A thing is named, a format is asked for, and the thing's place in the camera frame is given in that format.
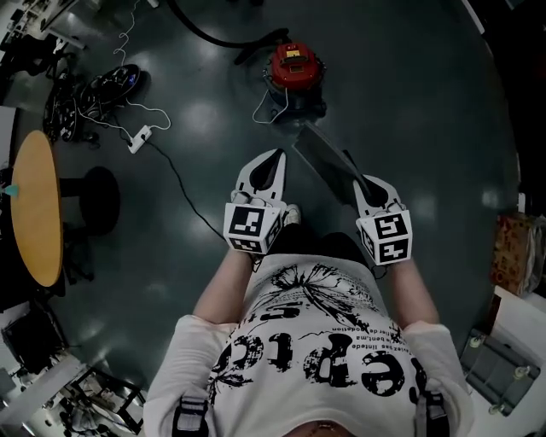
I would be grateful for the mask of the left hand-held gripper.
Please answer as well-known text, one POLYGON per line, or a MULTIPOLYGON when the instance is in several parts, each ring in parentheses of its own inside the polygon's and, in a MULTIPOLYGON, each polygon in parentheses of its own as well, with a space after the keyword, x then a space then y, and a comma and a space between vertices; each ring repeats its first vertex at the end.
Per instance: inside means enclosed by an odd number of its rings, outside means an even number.
POLYGON ((287 156, 282 149, 260 154, 240 171, 231 202, 225 205, 223 236, 235 251, 266 255, 283 227, 282 198, 287 156), (259 192, 257 197, 247 192, 259 192))

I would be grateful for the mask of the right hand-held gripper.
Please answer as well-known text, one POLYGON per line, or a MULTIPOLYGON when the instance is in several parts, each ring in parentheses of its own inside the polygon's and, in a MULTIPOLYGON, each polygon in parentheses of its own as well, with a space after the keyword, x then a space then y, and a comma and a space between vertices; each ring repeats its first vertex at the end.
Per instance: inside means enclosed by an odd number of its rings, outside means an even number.
POLYGON ((375 265, 390 265, 411 258, 413 230, 410 211, 388 182, 362 175, 364 188, 353 182, 361 242, 375 265))

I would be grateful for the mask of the person's right forearm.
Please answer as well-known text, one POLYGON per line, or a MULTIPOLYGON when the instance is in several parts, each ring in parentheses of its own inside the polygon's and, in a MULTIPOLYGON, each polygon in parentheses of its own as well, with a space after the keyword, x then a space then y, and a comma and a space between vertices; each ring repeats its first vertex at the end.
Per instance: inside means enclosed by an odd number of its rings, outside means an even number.
POLYGON ((413 259, 393 264, 388 272, 397 324, 439 324, 439 313, 413 259))

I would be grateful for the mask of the person's left forearm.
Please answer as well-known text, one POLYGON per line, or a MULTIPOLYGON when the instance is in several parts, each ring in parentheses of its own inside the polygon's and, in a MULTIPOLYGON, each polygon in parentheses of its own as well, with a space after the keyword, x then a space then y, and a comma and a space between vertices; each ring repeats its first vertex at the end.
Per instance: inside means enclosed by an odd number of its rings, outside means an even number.
POLYGON ((248 254, 230 249, 198 299, 193 314, 214 324, 239 323, 252 274, 253 261, 248 254))

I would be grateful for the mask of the black trousers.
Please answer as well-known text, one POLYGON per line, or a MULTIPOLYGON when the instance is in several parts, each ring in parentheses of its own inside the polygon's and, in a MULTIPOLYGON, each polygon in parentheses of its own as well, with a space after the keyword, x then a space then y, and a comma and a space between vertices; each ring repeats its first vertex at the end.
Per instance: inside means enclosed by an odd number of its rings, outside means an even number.
POLYGON ((272 254, 320 255, 354 261, 370 269, 363 252, 347 234, 334 232, 319 237, 302 224, 285 225, 268 252, 272 254))

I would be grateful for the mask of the red vacuum cleaner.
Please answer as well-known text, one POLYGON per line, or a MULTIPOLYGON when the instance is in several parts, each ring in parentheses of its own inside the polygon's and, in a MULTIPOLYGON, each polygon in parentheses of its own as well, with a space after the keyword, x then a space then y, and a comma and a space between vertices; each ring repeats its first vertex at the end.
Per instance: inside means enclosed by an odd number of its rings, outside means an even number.
POLYGON ((265 125, 282 116, 314 113, 322 117, 327 105, 322 98, 322 82, 326 67, 316 53, 303 43, 285 43, 276 47, 268 58, 263 79, 270 117, 265 125))

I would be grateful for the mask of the white power strip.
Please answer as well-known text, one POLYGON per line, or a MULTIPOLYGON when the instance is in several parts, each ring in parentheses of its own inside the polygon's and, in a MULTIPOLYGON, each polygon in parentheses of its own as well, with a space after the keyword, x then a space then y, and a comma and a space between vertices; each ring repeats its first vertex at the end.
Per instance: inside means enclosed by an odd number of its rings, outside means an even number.
POLYGON ((149 140, 152 131, 149 126, 144 125, 141 130, 130 140, 128 149, 131 154, 136 154, 138 150, 149 140))

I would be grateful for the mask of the printed cardboard box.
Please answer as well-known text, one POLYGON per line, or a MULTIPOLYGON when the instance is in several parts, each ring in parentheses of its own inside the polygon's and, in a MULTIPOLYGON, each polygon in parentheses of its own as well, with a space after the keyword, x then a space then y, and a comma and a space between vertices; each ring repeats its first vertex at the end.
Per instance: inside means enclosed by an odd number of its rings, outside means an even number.
POLYGON ((523 297, 542 281, 546 266, 546 217, 523 213, 497 216, 491 282, 523 297))

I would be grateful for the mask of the white printed shirt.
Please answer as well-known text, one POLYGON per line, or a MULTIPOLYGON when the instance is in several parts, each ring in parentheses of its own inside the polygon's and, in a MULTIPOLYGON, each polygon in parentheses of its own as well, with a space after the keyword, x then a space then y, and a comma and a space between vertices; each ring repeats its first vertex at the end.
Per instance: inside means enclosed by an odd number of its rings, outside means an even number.
POLYGON ((402 329, 363 265, 274 254, 239 323, 177 322, 147 437, 468 437, 473 402, 441 323, 402 329))

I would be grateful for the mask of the black round device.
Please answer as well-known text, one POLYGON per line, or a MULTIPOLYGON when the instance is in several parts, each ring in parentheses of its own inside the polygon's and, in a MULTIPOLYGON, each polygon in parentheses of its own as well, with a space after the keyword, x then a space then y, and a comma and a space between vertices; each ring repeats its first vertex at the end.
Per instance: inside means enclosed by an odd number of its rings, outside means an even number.
POLYGON ((94 77, 82 90, 80 102, 107 105, 131 93, 140 81, 141 69, 136 64, 116 67, 94 77))

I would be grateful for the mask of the white box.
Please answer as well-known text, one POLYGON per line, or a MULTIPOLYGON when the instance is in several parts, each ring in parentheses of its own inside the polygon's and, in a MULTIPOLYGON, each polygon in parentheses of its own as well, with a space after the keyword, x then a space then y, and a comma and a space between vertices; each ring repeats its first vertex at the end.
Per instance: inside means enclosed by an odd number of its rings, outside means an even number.
POLYGON ((500 299, 500 305, 492 327, 492 337, 529 358, 537 367, 544 367, 546 312, 529 300, 521 299, 498 286, 494 289, 494 297, 500 299))

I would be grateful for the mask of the black chair base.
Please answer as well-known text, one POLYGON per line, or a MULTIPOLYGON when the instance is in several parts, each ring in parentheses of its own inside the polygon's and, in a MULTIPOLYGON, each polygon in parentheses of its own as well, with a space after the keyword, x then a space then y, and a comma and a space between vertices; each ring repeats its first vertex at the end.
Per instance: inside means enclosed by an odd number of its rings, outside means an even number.
POLYGON ((63 224, 62 270, 69 285, 95 279, 90 253, 89 233, 85 227, 63 224))

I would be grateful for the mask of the grey wheeled dolly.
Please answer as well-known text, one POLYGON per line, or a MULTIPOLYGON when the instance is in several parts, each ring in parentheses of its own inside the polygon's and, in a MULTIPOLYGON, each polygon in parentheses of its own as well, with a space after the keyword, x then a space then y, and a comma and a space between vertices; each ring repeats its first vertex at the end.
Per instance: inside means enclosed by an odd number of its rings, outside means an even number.
POLYGON ((540 377, 540 367, 486 333, 472 329, 460 357, 470 387, 490 404, 492 415, 511 415, 540 377))

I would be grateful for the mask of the round wooden table black base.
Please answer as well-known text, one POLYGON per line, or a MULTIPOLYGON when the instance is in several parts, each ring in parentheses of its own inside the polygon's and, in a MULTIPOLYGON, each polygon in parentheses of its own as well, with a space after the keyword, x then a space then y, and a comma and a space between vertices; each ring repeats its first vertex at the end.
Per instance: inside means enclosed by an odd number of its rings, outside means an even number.
POLYGON ((103 166, 81 178, 59 178, 49 138, 31 131, 21 144, 12 167, 11 221, 17 248, 32 278, 48 288, 61 276, 65 242, 79 237, 104 236, 119 219, 120 193, 115 176, 103 166), (66 230, 61 200, 78 199, 84 226, 66 230))

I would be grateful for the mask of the white desk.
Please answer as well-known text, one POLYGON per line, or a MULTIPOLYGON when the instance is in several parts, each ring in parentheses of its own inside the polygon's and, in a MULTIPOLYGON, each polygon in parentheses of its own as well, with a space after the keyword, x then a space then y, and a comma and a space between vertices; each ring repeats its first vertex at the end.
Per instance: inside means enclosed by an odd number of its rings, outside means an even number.
POLYGON ((72 7, 77 5, 79 1, 80 0, 48 0, 48 5, 44 10, 43 17, 39 21, 40 32, 53 35, 78 50, 85 50, 86 44, 78 37, 70 36, 67 32, 59 30, 56 26, 56 23, 68 15, 72 7))

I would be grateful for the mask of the black metal frame rack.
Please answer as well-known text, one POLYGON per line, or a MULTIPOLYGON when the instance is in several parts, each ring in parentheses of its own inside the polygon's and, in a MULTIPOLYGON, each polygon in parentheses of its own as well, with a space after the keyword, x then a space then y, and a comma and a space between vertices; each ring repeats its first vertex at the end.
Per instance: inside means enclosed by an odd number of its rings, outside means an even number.
POLYGON ((138 435, 143 427, 142 390, 90 368, 60 391, 59 418, 66 437, 138 435))

